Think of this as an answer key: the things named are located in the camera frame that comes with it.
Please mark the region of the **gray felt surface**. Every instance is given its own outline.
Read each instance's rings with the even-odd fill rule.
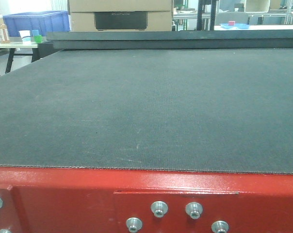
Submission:
[[[293,174],[293,49],[59,52],[0,77],[0,166]]]

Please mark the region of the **green object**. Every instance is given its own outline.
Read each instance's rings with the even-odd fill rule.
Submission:
[[[42,35],[35,35],[34,36],[34,41],[36,43],[42,43]]]

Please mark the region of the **small bottle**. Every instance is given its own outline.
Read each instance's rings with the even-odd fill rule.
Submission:
[[[3,20],[3,15],[0,15],[0,43],[1,44],[10,43],[10,37],[7,31],[7,26],[5,25]]]

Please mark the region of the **blue plastic crate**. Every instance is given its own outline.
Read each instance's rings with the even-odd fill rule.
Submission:
[[[10,36],[19,36],[21,30],[47,32],[70,31],[68,11],[24,12],[3,16]]]

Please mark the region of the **white wall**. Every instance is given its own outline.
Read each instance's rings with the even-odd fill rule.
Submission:
[[[0,14],[2,15],[51,10],[50,0],[0,0]]]

